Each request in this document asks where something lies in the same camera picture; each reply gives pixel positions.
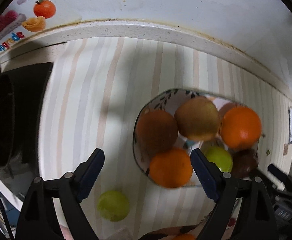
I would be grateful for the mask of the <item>large green apple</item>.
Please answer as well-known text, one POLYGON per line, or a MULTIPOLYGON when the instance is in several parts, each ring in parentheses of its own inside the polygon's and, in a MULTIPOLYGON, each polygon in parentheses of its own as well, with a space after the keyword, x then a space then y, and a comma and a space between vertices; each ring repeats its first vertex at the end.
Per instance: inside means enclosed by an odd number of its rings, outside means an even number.
POLYGON ((232 155, 219 146, 209 146, 203 151, 204 156, 214 163, 221 172, 231 172, 233 167, 232 155))

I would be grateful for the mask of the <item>dark red apple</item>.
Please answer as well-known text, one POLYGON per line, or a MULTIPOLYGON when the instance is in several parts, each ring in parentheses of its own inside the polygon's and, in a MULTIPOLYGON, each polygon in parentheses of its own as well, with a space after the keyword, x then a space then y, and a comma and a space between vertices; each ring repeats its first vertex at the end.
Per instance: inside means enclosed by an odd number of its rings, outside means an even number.
POLYGON ((258 154, 254 149, 246 149, 233 155, 233 167, 231 175, 241 179, 249 177, 252 170, 258 167, 258 154))

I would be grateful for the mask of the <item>small green apple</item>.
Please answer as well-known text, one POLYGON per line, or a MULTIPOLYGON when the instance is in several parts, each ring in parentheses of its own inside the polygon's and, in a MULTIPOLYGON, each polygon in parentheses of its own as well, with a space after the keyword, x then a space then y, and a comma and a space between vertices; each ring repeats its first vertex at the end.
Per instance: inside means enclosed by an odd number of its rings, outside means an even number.
POLYGON ((119 222, 128 216, 130 202, 120 191, 107 191, 98 198, 97 210, 102 218, 119 222))

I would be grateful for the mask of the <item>red cherry tomato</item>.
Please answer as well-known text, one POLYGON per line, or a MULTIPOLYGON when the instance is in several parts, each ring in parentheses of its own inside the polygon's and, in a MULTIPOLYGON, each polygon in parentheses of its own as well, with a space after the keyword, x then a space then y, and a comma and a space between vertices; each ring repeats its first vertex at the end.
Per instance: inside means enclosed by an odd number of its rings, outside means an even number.
POLYGON ((228 227, 229 228, 231 228, 231 227, 233 227, 234 225, 235 225, 235 223, 236 223, 236 219, 235 218, 233 218, 233 217, 231 217, 230 218, 230 220, 229 220, 229 222, 228 222, 228 227))

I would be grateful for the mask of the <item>large orange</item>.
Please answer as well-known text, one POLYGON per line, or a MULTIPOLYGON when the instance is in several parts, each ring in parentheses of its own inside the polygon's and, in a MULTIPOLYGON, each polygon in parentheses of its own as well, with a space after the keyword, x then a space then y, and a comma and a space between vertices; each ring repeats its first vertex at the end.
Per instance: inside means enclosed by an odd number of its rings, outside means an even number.
POLYGON ((260 117, 249 107, 234 107, 222 118, 220 136, 223 142, 233 150, 252 148, 261 134, 260 117))

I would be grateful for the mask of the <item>brown pear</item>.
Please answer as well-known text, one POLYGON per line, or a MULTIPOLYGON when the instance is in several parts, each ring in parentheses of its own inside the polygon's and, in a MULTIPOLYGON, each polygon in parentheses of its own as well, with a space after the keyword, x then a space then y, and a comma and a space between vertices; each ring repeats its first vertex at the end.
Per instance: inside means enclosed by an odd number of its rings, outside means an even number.
POLYGON ((209 141, 218 133, 221 118, 211 100, 205 97, 192 98, 175 112, 179 133, 192 141, 209 141))

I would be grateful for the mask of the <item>small brown round fruit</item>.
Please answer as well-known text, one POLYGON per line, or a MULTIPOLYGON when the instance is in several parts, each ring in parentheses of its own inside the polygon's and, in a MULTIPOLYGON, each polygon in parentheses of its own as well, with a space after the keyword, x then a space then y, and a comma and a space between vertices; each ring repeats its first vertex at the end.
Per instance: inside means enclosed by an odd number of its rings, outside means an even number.
POLYGON ((178 132, 174 117, 162 110, 143 114, 135 127, 140 148, 150 158, 171 149, 177 140, 178 132))

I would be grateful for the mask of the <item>small brown card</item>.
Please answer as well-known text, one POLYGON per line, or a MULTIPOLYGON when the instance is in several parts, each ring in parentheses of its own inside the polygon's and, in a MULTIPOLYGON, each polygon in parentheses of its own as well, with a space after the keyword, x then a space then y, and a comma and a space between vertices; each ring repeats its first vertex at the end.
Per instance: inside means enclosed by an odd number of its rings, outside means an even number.
POLYGON ((283 155, 287 155, 288 154, 288 146, 289 146, 289 144, 284 144, 283 155))

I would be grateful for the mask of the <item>black induction cooktop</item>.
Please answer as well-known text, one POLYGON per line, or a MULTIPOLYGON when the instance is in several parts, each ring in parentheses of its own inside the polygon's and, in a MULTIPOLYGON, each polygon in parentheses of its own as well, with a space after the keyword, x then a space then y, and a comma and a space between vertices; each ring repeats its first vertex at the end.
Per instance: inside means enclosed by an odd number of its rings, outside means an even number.
POLYGON ((0 76, 0 180, 20 200, 39 175, 39 120, 52 69, 37 63, 0 76))

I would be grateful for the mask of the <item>calico cat shaped mat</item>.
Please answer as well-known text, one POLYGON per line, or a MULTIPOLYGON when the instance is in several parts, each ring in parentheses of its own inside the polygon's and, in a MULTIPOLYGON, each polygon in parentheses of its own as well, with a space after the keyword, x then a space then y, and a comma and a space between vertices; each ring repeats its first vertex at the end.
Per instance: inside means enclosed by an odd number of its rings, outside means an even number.
MULTIPOLYGON (((145 235, 141 236, 139 239, 173 239, 175 236, 183 234, 183 233, 190 233, 193 236, 195 236, 196 239, 199 239, 199 236, 201 235, 203 230, 205 230, 205 225, 209 221, 211 216, 212 216, 212 212, 210 212, 202 220, 200 220, 198 224, 174 226, 174 227, 155 230, 155 231, 146 233, 145 235)), ((235 218, 237 222, 237 216, 232 215, 231 217, 235 218)), ((226 226, 226 229, 220 239, 230 239, 233 233, 234 227, 235 225, 231 228, 226 226)))

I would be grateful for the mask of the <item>oval floral ceramic plate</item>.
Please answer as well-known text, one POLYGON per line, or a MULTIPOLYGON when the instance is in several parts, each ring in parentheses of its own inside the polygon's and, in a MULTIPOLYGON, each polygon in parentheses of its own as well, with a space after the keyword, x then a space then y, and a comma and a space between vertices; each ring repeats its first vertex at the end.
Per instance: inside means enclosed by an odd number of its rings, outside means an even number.
POLYGON ((133 129, 137 166, 166 189, 199 186, 190 153, 199 148, 221 171, 232 172, 236 152, 254 150, 262 122, 251 108, 211 94, 171 88, 151 99, 133 129))

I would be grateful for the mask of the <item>striped table mat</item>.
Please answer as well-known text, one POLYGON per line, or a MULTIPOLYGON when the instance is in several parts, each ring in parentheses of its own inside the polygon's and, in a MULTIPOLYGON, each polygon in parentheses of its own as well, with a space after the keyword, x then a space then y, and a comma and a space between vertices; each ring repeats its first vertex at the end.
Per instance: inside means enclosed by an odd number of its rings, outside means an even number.
POLYGON ((200 187, 167 190, 149 180, 132 152, 134 122, 152 98, 171 88, 190 88, 241 102, 262 121, 259 167, 270 163, 288 172, 292 101, 253 74, 215 56, 165 42, 134 38, 70 41, 54 63, 39 127, 39 172, 60 178, 100 148, 105 164, 81 206, 93 230, 106 239, 127 228, 134 239, 171 226, 198 223, 213 208, 200 187), (120 191, 128 216, 111 222, 97 210, 98 198, 120 191))

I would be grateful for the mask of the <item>colourful wall sticker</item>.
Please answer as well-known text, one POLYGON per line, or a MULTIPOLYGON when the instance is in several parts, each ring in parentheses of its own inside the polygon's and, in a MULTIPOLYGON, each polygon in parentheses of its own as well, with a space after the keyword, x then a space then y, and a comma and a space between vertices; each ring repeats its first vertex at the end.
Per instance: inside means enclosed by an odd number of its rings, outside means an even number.
POLYGON ((56 6, 50 0, 37 0, 33 6, 33 17, 9 10, 0 16, 0 53, 9 50, 26 36, 20 30, 37 33, 46 28, 46 20, 56 14, 56 6))

